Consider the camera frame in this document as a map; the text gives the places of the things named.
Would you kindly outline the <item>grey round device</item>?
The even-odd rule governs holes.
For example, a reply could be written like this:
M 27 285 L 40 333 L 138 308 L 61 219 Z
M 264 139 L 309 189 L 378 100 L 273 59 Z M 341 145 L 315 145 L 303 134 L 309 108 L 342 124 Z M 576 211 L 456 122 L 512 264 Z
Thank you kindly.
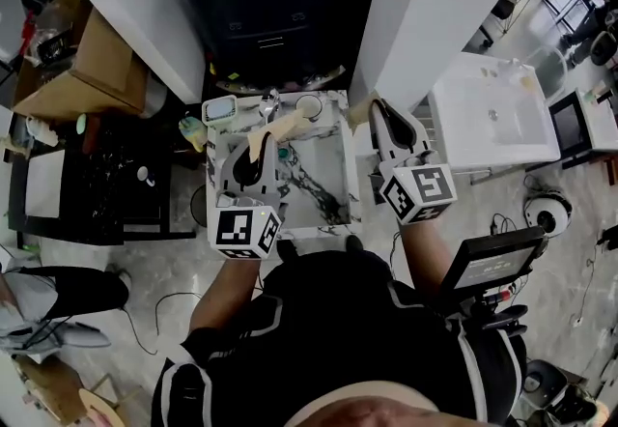
M 523 397 L 537 410 L 544 410 L 559 402 L 567 386 L 567 377 L 558 367 L 541 359 L 527 362 Z

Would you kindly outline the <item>brown cardboard box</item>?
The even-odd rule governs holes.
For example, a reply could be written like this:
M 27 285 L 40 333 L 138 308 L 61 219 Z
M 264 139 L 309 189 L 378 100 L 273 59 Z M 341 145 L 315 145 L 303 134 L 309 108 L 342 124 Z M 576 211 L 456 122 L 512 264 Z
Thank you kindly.
M 149 69 L 102 14 L 83 0 L 74 13 L 76 52 L 55 75 L 25 61 L 12 111 L 49 123 L 81 114 L 139 115 L 146 101 Z

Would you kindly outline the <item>black low table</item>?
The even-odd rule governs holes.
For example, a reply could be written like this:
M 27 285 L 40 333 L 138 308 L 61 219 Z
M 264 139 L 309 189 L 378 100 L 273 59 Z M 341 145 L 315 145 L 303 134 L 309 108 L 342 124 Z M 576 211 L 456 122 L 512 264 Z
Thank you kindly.
M 36 147 L 28 158 L 12 161 L 8 226 L 21 234 L 90 245 L 125 242 L 192 240 L 196 233 L 171 228 L 171 173 L 180 144 L 177 129 L 150 120 L 103 119 L 93 151 L 82 151 L 83 138 L 63 127 L 67 139 L 56 150 L 62 158 L 57 175 L 39 173 L 38 159 L 54 150 Z M 137 169 L 146 166 L 155 186 L 139 182 Z M 28 180 L 52 189 L 59 202 L 52 217 L 26 211 Z

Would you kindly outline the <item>black side table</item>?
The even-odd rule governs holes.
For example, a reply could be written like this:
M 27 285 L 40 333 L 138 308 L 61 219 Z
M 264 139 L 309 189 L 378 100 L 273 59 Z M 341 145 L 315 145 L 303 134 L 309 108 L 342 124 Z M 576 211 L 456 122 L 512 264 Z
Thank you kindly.
M 610 88 L 598 94 L 575 89 L 549 107 L 563 170 L 618 155 L 618 100 Z

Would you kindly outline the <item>marble pattern sink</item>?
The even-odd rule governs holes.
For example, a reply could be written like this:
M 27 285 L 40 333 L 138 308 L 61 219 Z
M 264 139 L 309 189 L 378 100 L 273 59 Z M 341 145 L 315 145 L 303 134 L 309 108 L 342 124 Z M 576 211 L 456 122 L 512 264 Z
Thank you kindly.
M 296 111 L 303 95 L 317 95 L 323 111 L 310 128 L 298 130 L 280 148 L 290 151 L 287 161 L 277 163 L 277 188 L 284 204 L 280 237 L 305 240 L 345 237 L 361 231 L 361 202 L 351 129 L 346 120 L 348 98 L 344 91 L 286 93 L 280 96 L 276 117 Z M 235 119 L 210 128 L 206 148 L 208 240 L 211 211 L 221 189 L 225 159 L 252 131 L 261 128 L 261 98 L 238 100 Z

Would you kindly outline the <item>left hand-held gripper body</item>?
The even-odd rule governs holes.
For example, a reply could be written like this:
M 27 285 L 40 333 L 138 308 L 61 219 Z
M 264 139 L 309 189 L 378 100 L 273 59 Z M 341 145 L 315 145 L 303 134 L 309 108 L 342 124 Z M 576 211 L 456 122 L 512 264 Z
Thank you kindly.
M 209 236 L 214 250 L 226 259 L 268 258 L 282 225 L 272 206 L 224 192 L 218 195 L 211 213 Z

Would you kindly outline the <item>black tablet monitor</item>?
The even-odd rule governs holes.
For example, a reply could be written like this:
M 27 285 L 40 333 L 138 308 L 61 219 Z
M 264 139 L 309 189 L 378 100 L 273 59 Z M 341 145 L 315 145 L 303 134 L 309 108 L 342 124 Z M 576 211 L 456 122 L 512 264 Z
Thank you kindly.
M 529 273 L 547 245 L 548 237 L 539 226 L 464 240 L 442 280 L 439 296 L 460 303 L 508 286 Z

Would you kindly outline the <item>person's black clothed body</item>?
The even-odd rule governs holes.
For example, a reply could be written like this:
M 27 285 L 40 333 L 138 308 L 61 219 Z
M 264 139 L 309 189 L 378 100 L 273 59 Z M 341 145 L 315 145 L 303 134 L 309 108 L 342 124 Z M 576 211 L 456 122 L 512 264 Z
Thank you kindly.
M 438 315 L 366 251 L 282 263 L 223 329 L 188 333 L 155 387 L 152 427 L 286 427 L 365 400 L 503 423 L 525 347 Z

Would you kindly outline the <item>person's right forearm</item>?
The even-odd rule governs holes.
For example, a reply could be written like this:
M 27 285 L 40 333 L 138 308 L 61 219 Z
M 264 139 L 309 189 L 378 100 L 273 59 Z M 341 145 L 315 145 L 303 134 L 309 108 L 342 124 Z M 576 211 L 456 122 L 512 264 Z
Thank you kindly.
M 401 225 L 400 236 L 415 290 L 427 301 L 438 301 L 453 263 L 448 246 L 431 221 Z

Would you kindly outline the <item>yellow green plastic toy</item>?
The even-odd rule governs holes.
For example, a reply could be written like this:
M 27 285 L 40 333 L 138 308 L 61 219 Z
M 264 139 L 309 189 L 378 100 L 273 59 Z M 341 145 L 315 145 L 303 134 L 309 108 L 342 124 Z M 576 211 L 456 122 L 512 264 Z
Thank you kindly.
M 208 132 L 201 120 L 192 116 L 185 116 L 179 121 L 179 130 L 197 153 L 204 152 L 208 142 Z

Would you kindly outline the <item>chrome faucet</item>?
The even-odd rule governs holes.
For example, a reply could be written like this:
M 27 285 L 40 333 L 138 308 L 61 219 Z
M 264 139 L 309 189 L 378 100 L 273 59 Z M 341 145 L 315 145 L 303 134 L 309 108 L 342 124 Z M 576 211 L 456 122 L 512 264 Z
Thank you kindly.
M 280 94 L 275 87 L 265 89 L 259 105 L 259 113 L 264 123 L 268 125 L 275 119 L 279 109 Z

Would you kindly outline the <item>round wooden stool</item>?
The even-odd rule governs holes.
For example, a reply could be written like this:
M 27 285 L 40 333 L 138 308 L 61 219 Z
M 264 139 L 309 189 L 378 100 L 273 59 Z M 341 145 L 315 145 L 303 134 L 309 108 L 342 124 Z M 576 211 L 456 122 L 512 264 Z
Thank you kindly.
M 127 427 L 126 421 L 119 414 L 118 406 L 112 405 L 103 397 L 86 388 L 80 388 L 78 395 L 87 417 L 93 421 L 96 427 Z

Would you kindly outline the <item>white round device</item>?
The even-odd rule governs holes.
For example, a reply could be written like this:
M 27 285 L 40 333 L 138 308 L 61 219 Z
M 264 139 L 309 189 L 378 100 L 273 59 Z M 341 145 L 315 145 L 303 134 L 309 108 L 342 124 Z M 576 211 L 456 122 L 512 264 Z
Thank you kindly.
M 528 196 L 522 206 L 523 219 L 528 227 L 541 227 L 549 238 L 564 233 L 573 212 L 571 202 L 559 190 L 544 190 Z

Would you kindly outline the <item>person's left forearm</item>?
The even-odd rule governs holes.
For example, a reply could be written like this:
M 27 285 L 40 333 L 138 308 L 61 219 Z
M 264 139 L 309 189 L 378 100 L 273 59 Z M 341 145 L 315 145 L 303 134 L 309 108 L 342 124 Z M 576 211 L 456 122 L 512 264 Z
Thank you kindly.
M 252 299 L 260 259 L 228 259 L 192 311 L 189 333 L 200 328 L 223 329 Z

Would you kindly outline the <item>clear plastic chair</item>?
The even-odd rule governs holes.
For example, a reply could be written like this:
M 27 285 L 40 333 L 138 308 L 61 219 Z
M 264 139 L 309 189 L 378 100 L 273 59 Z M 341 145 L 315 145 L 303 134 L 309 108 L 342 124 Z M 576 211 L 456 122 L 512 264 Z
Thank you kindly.
M 567 62 L 559 49 L 543 45 L 526 56 L 523 63 L 534 69 L 547 100 L 560 95 L 568 74 Z

